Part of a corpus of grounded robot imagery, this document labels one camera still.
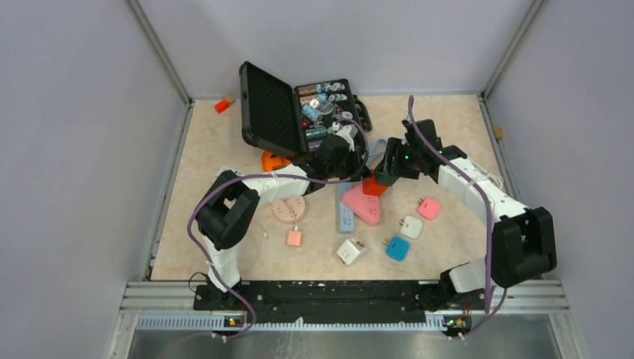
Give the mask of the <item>red cube plug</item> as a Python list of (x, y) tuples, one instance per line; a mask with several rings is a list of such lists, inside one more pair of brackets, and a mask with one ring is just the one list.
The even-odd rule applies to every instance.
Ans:
[(388, 185), (380, 184), (376, 180), (375, 174), (365, 178), (362, 183), (362, 191), (365, 195), (380, 197), (389, 188)]

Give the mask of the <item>pink triangular power socket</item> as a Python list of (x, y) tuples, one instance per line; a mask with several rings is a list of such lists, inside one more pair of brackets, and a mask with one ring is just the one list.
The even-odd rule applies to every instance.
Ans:
[(365, 194), (362, 184), (347, 190), (342, 195), (342, 203), (370, 226), (375, 227), (381, 221), (379, 197)]

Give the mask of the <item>light blue power strip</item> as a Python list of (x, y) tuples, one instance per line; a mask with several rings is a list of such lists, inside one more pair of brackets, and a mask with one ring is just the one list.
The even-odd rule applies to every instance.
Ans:
[(342, 196), (352, 187), (350, 182), (340, 183), (336, 187), (336, 231), (341, 234), (354, 232), (354, 213), (342, 202)]

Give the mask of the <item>pink charger plug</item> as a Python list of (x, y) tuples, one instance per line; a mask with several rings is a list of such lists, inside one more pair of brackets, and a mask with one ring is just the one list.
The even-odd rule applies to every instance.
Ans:
[(440, 213), (440, 202), (432, 197), (420, 198), (416, 213), (428, 221), (433, 221)]

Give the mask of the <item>white charger plug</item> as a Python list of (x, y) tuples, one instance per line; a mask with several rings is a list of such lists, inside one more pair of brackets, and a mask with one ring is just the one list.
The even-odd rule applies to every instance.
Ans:
[(420, 237), (423, 223), (420, 219), (405, 216), (399, 220), (399, 233), (409, 239), (416, 240)]

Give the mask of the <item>round pink power socket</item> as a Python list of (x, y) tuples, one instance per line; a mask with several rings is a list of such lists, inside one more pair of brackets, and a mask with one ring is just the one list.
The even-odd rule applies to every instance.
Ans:
[(284, 224), (297, 224), (307, 213), (307, 202), (300, 195), (292, 195), (272, 203), (274, 217)]

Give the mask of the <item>white cartoon plug adapter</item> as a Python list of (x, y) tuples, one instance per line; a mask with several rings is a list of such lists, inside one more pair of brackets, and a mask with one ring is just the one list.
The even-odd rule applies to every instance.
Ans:
[(337, 248), (336, 255), (347, 266), (353, 265), (368, 251), (367, 245), (358, 237), (346, 238)]

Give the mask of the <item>blue charger plug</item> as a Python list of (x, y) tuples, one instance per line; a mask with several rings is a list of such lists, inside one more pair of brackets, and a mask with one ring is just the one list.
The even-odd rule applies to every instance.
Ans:
[(384, 253), (396, 262), (402, 262), (410, 250), (410, 242), (400, 236), (385, 239), (383, 244), (385, 247)]

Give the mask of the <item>small salmon charger plug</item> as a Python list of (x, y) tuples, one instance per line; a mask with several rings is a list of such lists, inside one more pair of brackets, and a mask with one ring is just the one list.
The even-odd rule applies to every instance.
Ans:
[(294, 225), (288, 232), (286, 237), (286, 244), (293, 248), (299, 248), (302, 246), (303, 233), (299, 230), (298, 225)]

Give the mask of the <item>dark green cube plug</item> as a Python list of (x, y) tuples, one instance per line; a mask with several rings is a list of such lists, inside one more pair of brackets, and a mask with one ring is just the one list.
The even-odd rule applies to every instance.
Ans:
[(376, 182), (377, 184), (390, 187), (396, 183), (398, 180), (398, 176), (393, 174), (377, 174)]

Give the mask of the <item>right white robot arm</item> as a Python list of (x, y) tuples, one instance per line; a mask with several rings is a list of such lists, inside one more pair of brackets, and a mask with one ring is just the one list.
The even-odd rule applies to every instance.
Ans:
[(491, 286), (509, 288), (557, 266), (553, 217), (543, 207), (530, 208), (507, 195), (478, 171), (455, 145), (443, 146), (433, 120), (405, 119), (403, 138), (390, 137), (375, 180), (430, 177), (460, 199), (485, 225), (484, 257), (445, 270), (440, 275), (440, 302), (460, 307), (469, 292)]

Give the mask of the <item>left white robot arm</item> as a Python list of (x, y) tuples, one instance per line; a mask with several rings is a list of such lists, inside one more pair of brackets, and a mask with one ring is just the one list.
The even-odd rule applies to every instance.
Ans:
[(306, 196), (327, 185), (358, 181), (369, 173), (369, 141), (360, 124), (341, 119), (330, 131), (317, 151), (281, 169), (244, 176), (232, 170), (219, 173), (195, 207), (187, 231), (206, 258), (211, 298), (220, 308), (238, 303), (238, 245), (259, 207)]

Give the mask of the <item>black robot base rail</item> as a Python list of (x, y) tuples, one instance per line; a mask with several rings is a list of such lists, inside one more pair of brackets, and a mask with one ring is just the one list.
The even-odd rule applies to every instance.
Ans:
[(484, 308), (484, 292), (450, 295), (437, 281), (424, 280), (243, 280), (232, 292), (211, 284), (196, 288), (199, 311), (244, 311), (258, 324), (422, 323), (441, 310)]

